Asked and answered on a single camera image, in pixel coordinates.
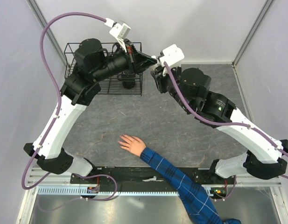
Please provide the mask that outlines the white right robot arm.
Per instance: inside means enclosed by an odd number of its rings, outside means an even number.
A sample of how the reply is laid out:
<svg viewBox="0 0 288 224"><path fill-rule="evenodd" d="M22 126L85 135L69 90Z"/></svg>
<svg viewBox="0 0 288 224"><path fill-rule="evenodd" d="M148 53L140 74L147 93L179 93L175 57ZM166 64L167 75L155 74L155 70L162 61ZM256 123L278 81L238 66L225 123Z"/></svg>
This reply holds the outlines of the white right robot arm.
<svg viewBox="0 0 288 224"><path fill-rule="evenodd" d="M160 93L170 96L200 123L233 137L247 152L229 159L212 162L208 178L212 183L234 175L250 174L269 180L286 177L288 140L276 140L253 124L226 96L210 91L211 77L198 68L171 69L164 74L164 67L156 66L150 72Z"/></svg>

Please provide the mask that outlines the blue plaid sleeve forearm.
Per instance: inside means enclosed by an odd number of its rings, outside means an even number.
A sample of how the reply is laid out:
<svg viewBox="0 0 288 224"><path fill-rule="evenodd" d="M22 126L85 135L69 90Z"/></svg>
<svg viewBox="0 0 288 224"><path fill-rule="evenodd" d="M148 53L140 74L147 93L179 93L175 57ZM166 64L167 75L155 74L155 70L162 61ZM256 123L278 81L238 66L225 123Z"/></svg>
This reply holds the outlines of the blue plaid sleeve forearm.
<svg viewBox="0 0 288 224"><path fill-rule="evenodd" d="M177 190L186 212L195 224L241 223L234 218L222 220L206 190L154 150L145 148L140 158Z"/></svg>

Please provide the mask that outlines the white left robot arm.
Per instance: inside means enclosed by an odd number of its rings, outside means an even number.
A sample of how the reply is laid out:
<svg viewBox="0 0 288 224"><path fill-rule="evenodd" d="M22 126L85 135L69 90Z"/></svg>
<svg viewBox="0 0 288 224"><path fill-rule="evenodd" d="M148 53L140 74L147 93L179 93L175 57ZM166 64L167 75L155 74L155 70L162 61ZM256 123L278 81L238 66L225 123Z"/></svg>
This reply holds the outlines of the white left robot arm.
<svg viewBox="0 0 288 224"><path fill-rule="evenodd" d="M23 150L37 160L38 166L47 172L60 175L71 172L80 175L86 183L97 178L95 166L85 158L65 151L63 143L78 117L100 92L99 82L114 75L139 74L155 65L155 57L137 51L128 39L123 46L108 52L98 39L87 39L74 52L76 63L66 77L60 90L61 106L57 106L41 135L33 143L25 144Z"/></svg>

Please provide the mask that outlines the person's hand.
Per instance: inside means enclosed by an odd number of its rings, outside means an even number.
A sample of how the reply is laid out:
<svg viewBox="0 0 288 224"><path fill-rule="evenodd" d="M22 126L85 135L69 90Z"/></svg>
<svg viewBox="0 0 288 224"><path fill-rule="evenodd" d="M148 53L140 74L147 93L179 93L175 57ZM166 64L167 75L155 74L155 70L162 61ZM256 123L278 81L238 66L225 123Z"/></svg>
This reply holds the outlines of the person's hand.
<svg viewBox="0 0 288 224"><path fill-rule="evenodd" d="M121 140L119 141L120 148L140 157L141 153L146 148L146 144L138 137L121 135Z"/></svg>

